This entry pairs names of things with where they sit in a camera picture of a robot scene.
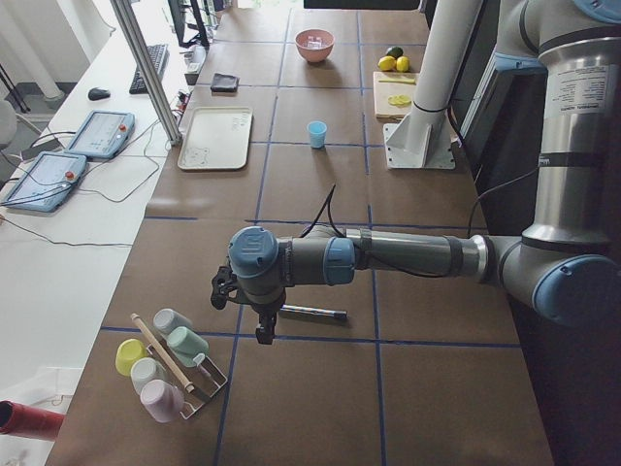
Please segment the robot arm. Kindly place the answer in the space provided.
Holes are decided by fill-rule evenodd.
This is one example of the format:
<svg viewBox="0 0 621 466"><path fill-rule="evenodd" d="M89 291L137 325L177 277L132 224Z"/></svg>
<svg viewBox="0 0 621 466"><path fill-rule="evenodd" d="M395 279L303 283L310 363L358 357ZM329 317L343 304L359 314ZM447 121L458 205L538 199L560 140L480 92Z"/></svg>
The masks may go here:
<svg viewBox="0 0 621 466"><path fill-rule="evenodd" d="M279 238L249 226L229 242L212 279L212 305L249 305L264 345L274 339L289 287L349 283L358 270L471 276L567 326L616 309L620 268L606 255L600 212L620 98L620 5L504 1L494 56L504 70L547 73L535 215L527 229L460 239L312 224L299 237Z"/></svg>

